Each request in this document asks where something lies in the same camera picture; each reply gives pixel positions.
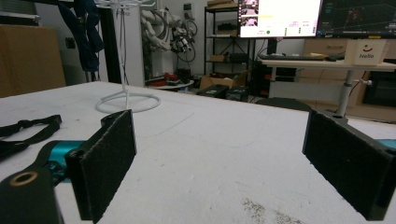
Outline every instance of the metal shelving unit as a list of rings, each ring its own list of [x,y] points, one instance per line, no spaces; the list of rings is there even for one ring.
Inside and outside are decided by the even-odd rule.
[[[231,63],[231,62],[212,62],[209,61],[209,56],[208,54],[224,54],[227,50],[230,53],[246,53],[247,55],[247,60],[243,62],[242,64],[245,64],[246,69],[249,69],[249,67],[252,65],[252,62],[254,60],[254,54],[255,54],[255,44],[256,40],[252,38],[240,38],[238,36],[212,36],[216,34],[217,27],[216,27],[216,21],[217,21],[217,14],[219,13],[226,13],[226,12],[234,12],[235,13],[235,20],[237,21],[237,12],[238,12],[238,7],[226,7],[226,8],[207,8],[205,7],[205,49],[204,49],[204,74],[207,74],[208,67],[211,66],[212,71],[216,71],[216,65],[217,64],[228,64],[230,65],[231,72],[234,72],[234,66],[236,64],[241,64],[241,63]],[[207,24],[207,15],[212,14],[213,15],[213,24],[210,27],[211,34],[208,33],[208,24]],[[211,52],[208,52],[208,40],[212,40],[211,44]],[[219,42],[224,42],[228,41],[228,45],[222,50],[217,49],[217,45]]]

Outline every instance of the white wall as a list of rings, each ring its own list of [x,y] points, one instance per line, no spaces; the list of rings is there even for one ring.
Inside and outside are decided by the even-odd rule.
[[[85,73],[79,63],[77,47],[75,49],[68,49],[66,47],[65,38],[73,37],[73,35],[64,23],[58,7],[36,3],[35,10],[37,15],[41,17],[39,22],[41,26],[56,29],[66,85],[86,82]]]
[[[116,31],[118,41],[120,37],[122,38],[121,43],[121,57],[125,61],[125,74],[128,78],[128,83],[131,86],[143,87],[145,85],[145,78],[143,73],[143,53],[142,53],[142,35],[140,28],[140,9],[138,7],[132,7],[129,9],[124,9],[124,19],[125,19],[125,41],[123,40],[120,33],[120,13],[116,19]],[[106,64],[105,56],[100,57],[100,64]],[[103,66],[100,67],[100,71],[105,72]]]
[[[67,85],[75,85],[86,82],[85,72],[82,70],[78,48],[68,49],[65,44],[66,37],[73,37],[57,6],[35,4],[37,15],[41,17],[40,25],[53,27],[57,31],[61,59],[64,67],[64,76]],[[140,30],[140,13],[138,8],[126,10],[125,14],[126,49],[127,62],[125,63],[126,74],[130,85],[144,86],[142,41]],[[99,53],[99,72],[102,81],[108,81],[106,73],[105,51]]]

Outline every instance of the desk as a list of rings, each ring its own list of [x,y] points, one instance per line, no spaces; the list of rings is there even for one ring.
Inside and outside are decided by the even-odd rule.
[[[277,61],[264,60],[263,64],[273,67],[269,97],[283,97],[305,100],[323,100],[339,102],[337,115],[344,116],[347,101],[352,90],[353,74],[356,71],[393,72],[396,64],[381,63],[375,66],[361,66],[340,62],[318,61]],[[277,67],[311,68],[311,69],[342,69],[347,70],[344,86],[319,85],[311,83],[278,82],[276,81]]]
[[[60,114],[61,129],[48,141],[86,140],[106,115],[96,103],[120,88],[92,82],[2,98],[0,126]],[[162,104],[134,114],[137,155],[99,223],[396,223],[396,197],[385,221],[367,222],[310,164],[302,153],[308,113],[127,88]],[[132,98],[131,105],[147,101]],[[374,138],[396,138],[394,125],[349,123]],[[0,179],[29,165],[48,141],[0,162]],[[79,220],[70,184],[55,189],[66,224],[90,223]]]

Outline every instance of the shelf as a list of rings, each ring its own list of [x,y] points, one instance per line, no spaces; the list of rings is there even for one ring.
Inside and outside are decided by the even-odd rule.
[[[213,61],[205,61],[206,63],[228,63],[228,64],[242,64],[242,65],[245,65],[245,64],[247,64],[248,62],[245,62],[245,63],[231,63],[231,62],[213,62]]]
[[[255,38],[241,38],[236,36],[235,33],[230,33],[234,35],[220,35],[216,36],[217,27],[216,21],[218,21],[219,17],[217,13],[222,12],[232,12],[235,14],[235,21],[237,21],[237,12],[238,7],[226,7],[226,8],[205,8],[205,48],[204,48],[204,74],[207,74],[207,69],[212,72],[216,72],[218,70],[226,70],[229,69],[231,73],[239,72],[245,66],[245,69],[248,70],[254,59],[255,52]],[[209,23],[207,15],[213,16],[213,21]],[[212,62],[209,60],[207,55],[217,55],[223,54],[224,52],[233,53],[244,53],[247,55],[248,59],[246,59],[243,63],[231,63],[231,62]]]
[[[238,7],[223,7],[223,8],[207,8],[207,7],[205,7],[205,11],[209,12],[209,13],[237,12]]]

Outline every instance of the computer screen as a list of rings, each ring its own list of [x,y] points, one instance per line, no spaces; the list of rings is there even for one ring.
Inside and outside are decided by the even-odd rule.
[[[314,37],[321,0],[239,0],[240,37]]]
[[[317,35],[396,38],[396,1],[323,0]]]

